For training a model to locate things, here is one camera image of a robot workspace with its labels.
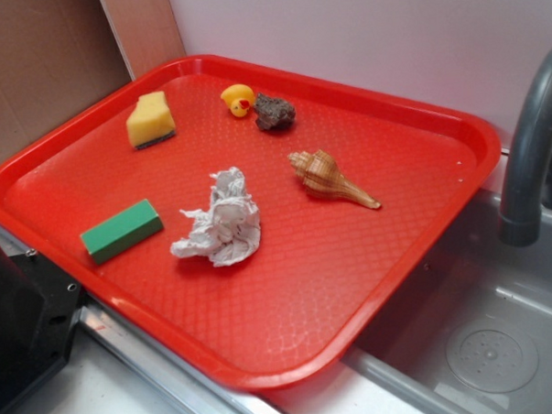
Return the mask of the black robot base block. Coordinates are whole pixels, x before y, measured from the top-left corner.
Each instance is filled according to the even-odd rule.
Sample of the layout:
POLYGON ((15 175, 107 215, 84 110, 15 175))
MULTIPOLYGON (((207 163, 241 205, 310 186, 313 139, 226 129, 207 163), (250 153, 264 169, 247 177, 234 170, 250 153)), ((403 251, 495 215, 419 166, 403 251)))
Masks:
POLYGON ((70 361, 83 298, 81 283, 46 256, 0 246, 0 414, 70 361))

